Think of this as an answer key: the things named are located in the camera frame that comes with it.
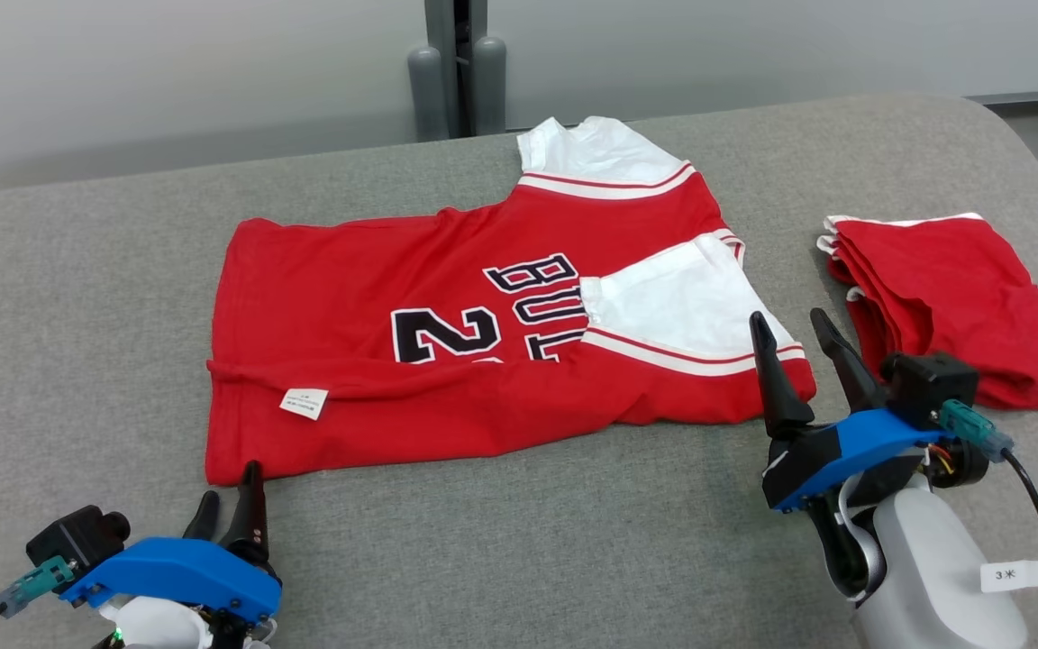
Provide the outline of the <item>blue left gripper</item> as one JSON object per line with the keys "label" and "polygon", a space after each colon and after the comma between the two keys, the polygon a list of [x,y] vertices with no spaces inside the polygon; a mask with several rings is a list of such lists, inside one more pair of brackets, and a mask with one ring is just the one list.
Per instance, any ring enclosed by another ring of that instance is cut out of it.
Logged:
{"label": "blue left gripper", "polygon": [[132,544],[71,583],[60,599],[75,609],[99,609],[118,595],[145,596],[225,609],[251,623],[274,617],[283,588],[252,566],[270,562],[260,461],[244,465],[236,494],[231,523],[220,546],[209,542],[217,530],[220,496],[217,490],[206,490],[184,531],[186,539],[145,538]]}

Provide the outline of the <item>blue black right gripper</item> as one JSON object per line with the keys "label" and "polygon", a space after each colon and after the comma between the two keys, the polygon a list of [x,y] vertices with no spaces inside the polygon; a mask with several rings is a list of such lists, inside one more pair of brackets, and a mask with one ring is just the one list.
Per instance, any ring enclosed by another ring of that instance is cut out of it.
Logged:
{"label": "blue black right gripper", "polygon": [[886,390],[831,317],[822,308],[813,308],[810,320],[821,351],[831,359],[852,415],[804,431],[815,412],[783,369],[776,337],[766,317],[755,310],[749,319],[763,420],[767,436],[773,440],[761,488],[775,512],[802,509],[805,498],[820,496],[907,448],[935,443],[944,433],[939,427],[922,430],[882,409],[887,404]]}

